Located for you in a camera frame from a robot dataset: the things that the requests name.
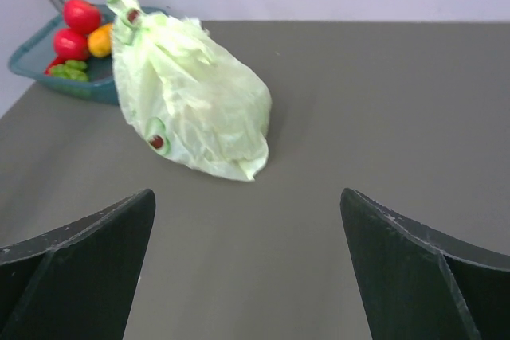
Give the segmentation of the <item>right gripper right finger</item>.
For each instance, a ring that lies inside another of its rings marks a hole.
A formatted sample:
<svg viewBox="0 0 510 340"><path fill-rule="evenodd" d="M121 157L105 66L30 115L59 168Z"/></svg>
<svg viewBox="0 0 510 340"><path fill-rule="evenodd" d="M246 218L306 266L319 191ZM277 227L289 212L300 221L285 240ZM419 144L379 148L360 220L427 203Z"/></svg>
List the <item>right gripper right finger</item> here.
<svg viewBox="0 0 510 340"><path fill-rule="evenodd" d="M353 189L340 212L373 339L507 339L509 257Z"/></svg>

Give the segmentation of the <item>light green plastic bag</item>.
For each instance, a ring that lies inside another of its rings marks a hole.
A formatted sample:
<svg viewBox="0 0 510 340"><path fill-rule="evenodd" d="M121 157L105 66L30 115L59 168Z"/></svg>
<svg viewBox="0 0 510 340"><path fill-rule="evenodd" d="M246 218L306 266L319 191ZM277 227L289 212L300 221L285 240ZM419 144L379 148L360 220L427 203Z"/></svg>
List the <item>light green plastic bag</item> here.
<svg viewBox="0 0 510 340"><path fill-rule="evenodd" d="M267 85L198 19L146 13L138 0L106 4L115 16L112 71L127 124L167 160L251 182L269 159Z"/></svg>

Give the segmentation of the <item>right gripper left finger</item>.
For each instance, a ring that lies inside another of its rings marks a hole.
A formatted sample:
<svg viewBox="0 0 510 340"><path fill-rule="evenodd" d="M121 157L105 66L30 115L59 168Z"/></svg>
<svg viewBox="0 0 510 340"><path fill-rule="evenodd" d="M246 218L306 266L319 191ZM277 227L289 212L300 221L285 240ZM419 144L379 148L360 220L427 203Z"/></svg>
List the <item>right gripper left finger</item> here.
<svg viewBox="0 0 510 340"><path fill-rule="evenodd" d="M155 219L142 190L1 249L3 339L121 339Z"/></svg>

